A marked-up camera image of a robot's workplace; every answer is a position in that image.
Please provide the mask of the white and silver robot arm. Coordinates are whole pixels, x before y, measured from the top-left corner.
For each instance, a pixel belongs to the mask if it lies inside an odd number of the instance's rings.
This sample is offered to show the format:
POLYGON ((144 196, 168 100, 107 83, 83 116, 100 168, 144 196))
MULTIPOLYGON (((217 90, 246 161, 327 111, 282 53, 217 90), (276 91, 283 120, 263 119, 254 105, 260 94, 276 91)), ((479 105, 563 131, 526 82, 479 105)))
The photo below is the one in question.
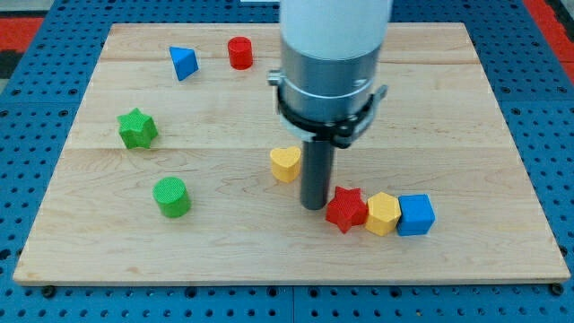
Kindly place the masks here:
POLYGON ((370 127, 387 87, 375 88, 393 0, 284 0, 281 66, 267 75, 282 124, 302 141, 300 202, 327 202, 335 149, 370 127))

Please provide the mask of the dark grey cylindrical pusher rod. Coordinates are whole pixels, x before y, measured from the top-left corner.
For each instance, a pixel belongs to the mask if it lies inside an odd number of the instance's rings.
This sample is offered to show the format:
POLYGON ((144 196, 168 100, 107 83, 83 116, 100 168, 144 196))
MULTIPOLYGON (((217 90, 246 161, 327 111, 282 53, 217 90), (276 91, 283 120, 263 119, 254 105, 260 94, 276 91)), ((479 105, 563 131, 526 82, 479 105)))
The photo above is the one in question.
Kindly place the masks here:
POLYGON ((303 143, 300 202, 309 210, 319 210, 326 204, 334 151, 328 141, 303 143))

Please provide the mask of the black clamp ring mount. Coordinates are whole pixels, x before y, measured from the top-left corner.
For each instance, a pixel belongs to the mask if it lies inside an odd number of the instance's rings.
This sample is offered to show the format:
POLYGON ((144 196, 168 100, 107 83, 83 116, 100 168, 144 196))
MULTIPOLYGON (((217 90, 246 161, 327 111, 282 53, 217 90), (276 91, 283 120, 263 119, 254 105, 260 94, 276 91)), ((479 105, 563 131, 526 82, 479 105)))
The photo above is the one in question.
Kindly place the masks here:
POLYGON ((329 142, 332 146, 346 149, 352 145, 376 118, 379 103, 387 96, 387 85, 381 85, 370 94, 357 111, 337 121, 315 121, 304 118, 291 109, 277 90, 277 110, 280 122, 303 142, 329 142))

